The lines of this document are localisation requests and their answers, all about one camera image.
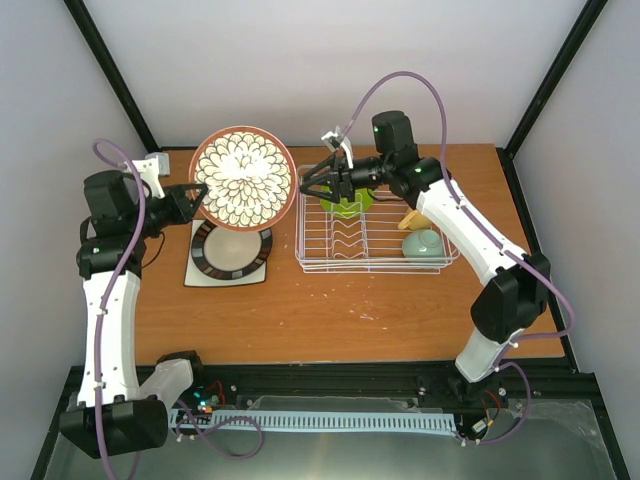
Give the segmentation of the green plastic plate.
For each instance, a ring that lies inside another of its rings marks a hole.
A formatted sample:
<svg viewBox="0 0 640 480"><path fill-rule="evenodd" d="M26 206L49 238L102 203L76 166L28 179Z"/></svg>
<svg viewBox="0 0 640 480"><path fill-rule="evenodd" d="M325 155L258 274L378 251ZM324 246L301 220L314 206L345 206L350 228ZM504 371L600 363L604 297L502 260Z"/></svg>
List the green plastic plate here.
<svg viewBox="0 0 640 480"><path fill-rule="evenodd" d="M367 212L373 204L373 198L369 195L367 189L357 189L353 202L341 199L339 203L333 203L329 200L321 199L320 204L327 213L334 217L351 219Z"/></svg>

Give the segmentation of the patterned round plate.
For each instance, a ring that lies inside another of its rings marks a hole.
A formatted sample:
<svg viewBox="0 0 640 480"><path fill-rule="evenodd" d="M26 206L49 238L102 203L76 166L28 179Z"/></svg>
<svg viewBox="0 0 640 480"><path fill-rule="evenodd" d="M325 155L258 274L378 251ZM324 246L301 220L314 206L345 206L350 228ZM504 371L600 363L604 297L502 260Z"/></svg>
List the patterned round plate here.
<svg viewBox="0 0 640 480"><path fill-rule="evenodd" d="M294 159L270 132L232 126L210 135L194 152L189 181L207 187L199 214L218 227L259 231L290 210L298 184Z"/></svg>

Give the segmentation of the white wire dish rack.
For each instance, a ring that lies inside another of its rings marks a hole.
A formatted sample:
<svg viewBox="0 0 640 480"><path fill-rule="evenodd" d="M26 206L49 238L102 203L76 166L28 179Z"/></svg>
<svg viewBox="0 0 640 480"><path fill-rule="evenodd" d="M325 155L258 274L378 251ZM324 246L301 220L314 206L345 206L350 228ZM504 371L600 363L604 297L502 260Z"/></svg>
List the white wire dish rack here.
<svg viewBox="0 0 640 480"><path fill-rule="evenodd" d="M443 258L405 258L402 242L412 231L399 230L398 223L407 205L395 201L386 188L370 196L370 209L351 219L327 213L318 198L297 196L295 255L304 272L438 274L460 257L453 243L439 233L445 248Z"/></svg>

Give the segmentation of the yellow ceramic mug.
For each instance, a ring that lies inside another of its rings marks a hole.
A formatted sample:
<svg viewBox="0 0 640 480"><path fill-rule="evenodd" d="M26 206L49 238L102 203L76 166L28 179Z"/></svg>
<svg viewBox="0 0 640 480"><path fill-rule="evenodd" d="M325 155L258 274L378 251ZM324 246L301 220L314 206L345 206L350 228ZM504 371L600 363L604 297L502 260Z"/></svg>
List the yellow ceramic mug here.
<svg viewBox="0 0 640 480"><path fill-rule="evenodd" d="M417 231L428 229L432 225L430 219L417 210L408 209L403 219L398 223L399 230Z"/></svg>

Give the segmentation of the light green ceramic bowl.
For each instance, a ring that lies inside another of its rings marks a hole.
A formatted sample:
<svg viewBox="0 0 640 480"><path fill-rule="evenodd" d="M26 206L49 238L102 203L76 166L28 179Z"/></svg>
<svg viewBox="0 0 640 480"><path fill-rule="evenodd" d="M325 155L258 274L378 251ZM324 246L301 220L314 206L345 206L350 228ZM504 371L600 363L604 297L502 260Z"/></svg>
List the light green ceramic bowl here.
<svg viewBox="0 0 640 480"><path fill-rule="evenodd" d="M445 256L442 237L432 229L421 229L408 234L402 242L405 258L426 260Z"/></svg>

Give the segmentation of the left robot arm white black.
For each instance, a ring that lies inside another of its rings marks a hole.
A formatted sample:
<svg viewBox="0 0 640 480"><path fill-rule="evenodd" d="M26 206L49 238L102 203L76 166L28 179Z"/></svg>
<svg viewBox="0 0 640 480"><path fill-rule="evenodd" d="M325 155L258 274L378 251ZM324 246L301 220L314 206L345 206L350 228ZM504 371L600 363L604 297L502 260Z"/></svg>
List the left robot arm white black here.
<svg viewBox="0 0 640 480"><path fill-rule="evenodd" d="M134 340L145 241L190 223L206 192L203 184L154 187L118 170L84 181L90 215L80 227L76 263L88 314L86 355L77 405L61 415L60 431L91 458L161 447L176 401L197 402L207 393L195 351L161 357L139 381Z"/></svg>

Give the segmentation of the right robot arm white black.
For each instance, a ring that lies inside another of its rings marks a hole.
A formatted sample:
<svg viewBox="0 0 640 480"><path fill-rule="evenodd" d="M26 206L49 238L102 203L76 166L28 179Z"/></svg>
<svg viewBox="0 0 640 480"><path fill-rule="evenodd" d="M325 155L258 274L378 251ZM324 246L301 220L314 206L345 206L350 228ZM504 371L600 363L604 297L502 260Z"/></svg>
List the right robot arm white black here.
<svg viewBox="0 0 640 480"><path fill-rule="evenodd" d="M455 367L465 383L479 383L546 311L550 262L494 227L462 193L442 158L420 155L405 113L377 114L372 127L377 153L362 159L355 158L340 129L325 133L321 139L330 154L303 175L300 191L339 203L354 201L359 189L385 185L453 243L482 286L470 308L473 331Z"/></svg>

